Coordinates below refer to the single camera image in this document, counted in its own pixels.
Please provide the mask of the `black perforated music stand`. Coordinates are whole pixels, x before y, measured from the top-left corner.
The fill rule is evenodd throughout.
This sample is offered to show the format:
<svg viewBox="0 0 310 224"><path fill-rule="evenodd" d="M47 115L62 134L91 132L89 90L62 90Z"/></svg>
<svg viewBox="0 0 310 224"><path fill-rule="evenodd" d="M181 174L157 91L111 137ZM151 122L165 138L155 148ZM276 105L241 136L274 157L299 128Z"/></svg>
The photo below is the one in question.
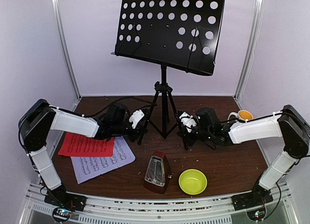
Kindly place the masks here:
<svg viewBox="0 0 310 224"><path fill-rule="evenodd" d="M160 65L163 138L169 135L168 107L173 105L167 84L171 67L211 76L216 64L217 45L225 0L122 0L116 56Z"/></svg>

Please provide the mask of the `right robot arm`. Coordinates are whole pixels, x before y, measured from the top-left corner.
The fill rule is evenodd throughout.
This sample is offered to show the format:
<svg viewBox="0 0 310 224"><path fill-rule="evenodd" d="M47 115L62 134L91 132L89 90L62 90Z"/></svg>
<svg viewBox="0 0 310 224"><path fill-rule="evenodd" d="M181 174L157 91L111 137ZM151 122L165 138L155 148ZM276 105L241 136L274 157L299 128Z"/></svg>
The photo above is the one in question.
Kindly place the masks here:
<svg viewBox="0 0 310 224"><path fill-rule="evenodd" d="M252 205L259 205L267 197L267 191L302 158L310 148L310 126L291 105L281 111L256 119L228 118L220 121L212 108L201 108L192 116L177 111L175 118L180 130L177 133L186 146L196 141L215 149L217 146L233 146L252 140L281 137L284 148L273 163L262 173L254 191L248 195Z"/></svg>

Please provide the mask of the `red sheet music paper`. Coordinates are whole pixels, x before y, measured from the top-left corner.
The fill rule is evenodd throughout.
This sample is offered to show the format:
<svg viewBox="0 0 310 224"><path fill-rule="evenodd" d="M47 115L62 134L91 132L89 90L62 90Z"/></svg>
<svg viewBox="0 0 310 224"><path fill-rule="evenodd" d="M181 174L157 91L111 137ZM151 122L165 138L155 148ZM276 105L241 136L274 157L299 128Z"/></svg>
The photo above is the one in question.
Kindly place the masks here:
<svg viewBox="0 0 310 224"><path fill-rule="evenodd" d="M83 135L66 133L58 155L66 157L111 157L114 137L110 140L97 140Z"/></svg>

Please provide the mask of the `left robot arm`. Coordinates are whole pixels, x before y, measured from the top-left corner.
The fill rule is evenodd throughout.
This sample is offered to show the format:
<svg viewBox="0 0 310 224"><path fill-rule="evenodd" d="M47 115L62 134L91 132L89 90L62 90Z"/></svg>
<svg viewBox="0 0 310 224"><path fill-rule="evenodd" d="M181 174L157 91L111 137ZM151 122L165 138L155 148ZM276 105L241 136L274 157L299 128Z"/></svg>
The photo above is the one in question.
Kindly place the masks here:
<svg viewBox="0 0 310 224"><path fill-rule="evenodd" d="M95 140L128 136L132 142L147 133L142 125L148 115L147 109L138 109L126 117L127 107L113 102L105 107L105 111L100 117L85 116L39 99L18 122L19 143L45 186L52 191L51 199L60 207L66 206L70 197L60 189L63 187L62 181L47 153L50 131L78 134Z"/></svg>

